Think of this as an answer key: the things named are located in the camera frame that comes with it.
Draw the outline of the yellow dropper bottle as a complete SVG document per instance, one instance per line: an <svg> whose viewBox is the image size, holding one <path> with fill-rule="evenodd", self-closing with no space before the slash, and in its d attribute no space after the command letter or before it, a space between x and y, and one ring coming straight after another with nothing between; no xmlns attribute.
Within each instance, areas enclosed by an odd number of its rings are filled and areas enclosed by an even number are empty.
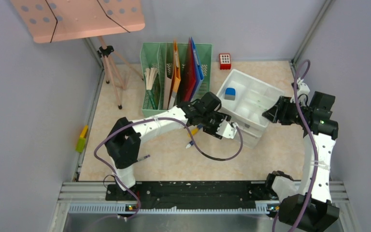
<svg viewBox="0 0 371 232"><path fill-rule="evenodd" d="M194 128L192 131L191 131L191 135L195 135L200 129L199 128Z"/></svg>

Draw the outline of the clear plastic drawer unit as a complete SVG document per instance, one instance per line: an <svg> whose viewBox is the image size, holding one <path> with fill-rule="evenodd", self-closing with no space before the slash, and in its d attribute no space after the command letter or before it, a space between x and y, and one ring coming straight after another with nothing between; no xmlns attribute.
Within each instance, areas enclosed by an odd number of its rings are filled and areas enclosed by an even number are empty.
<svg viewBox="0 0 371 232"><path fill-rule="evenodd" d="M236 100L224 99L228 87L236 89ZM231 122L237 123L241 130L243 145L251 149L258 144L270 123L262 113L283 95L283 90L236 69L229 73L217 92L222 103L220 112L231 115Z"/></svg>

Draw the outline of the red translucent file folder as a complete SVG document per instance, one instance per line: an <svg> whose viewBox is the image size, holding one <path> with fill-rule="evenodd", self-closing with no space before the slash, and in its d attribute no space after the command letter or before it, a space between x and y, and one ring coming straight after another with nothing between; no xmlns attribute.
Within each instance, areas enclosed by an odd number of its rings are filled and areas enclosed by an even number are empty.
<svg viewBox="0 0 371 232"><path fill-rule="evenodd" d="M182 76L182 83L183 85L182 85L181 101L182 102L190 101L194 86L196 84L194 55L193 55L191 37L188 40L185 67L184 67L184 73Z"/></svg>

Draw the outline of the green children's book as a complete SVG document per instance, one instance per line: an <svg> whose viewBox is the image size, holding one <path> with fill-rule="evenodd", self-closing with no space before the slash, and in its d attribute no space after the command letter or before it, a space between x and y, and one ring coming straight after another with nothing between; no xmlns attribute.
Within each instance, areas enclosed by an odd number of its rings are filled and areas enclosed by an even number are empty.
<svg viewBox="0 0 371 232"><path fill-rule="evenodd" d="M158 103L157 103L157 95L155 94L155 81L157 77L157 68L152 67L152 68L146 68L145 72L145 89L146 89L146 94L148 96L148 99L150 101L151 107L154 110L158 109Z"/></svg>

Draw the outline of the green file rack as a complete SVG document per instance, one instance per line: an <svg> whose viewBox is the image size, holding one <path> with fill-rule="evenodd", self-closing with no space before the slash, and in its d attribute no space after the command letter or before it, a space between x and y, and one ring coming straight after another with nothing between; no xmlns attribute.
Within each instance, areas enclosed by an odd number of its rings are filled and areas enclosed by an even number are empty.
<svg viewBox="0 0 371 232"><path fill-rule="evenodd" d="M197 43L196 51L200 58L200 66L204 80L193 99L200 99L206 92L210 91L213 45L209 43ZM154 91L153 96L155 104L152 104L149 100L148 93L145 93L143 100L142 113L145 117L150 117L164 111L164 78L172 77L173 43L143 43L140 52L140 61L143 73L146 72L147 68L158 69L158 75L156 77L157 82L152 88Z"/></svg>

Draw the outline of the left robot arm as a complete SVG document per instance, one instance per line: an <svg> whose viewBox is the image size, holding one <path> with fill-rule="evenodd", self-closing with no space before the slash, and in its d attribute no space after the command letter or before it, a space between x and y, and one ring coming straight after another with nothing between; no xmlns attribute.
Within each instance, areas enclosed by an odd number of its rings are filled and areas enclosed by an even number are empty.
<svg viewBox="0 0 371 232"><path fill-rule="evenodd" d="M117 194L124 200L134 197L134 163L138 160L140 146L155 137L176 129L201 126L202 130L218 139L233 139L238 134L237 124L231 116L221 113L221 100L212 92L200 99L184 101L160 114L143 120L117 120L108 134L105 147L114 163L117 177Z"/></svg>

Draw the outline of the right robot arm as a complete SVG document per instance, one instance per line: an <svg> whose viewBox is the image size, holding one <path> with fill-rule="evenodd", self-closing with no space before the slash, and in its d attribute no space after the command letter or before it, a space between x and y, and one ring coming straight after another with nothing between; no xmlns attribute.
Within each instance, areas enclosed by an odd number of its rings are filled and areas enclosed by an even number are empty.
<svg viewBox="0 0 371 232"><path fill-rule="evenodd" d="M335 96L315 92L309 105L297 107L281 96L262 115L272 123L300 125L304 131L304 164L299 187L282 171L268 174L264 193L280 202L280 222L306 232L323 232L338 218L329 190L330 160L338 138L338 122L331 120Z"/></svg>

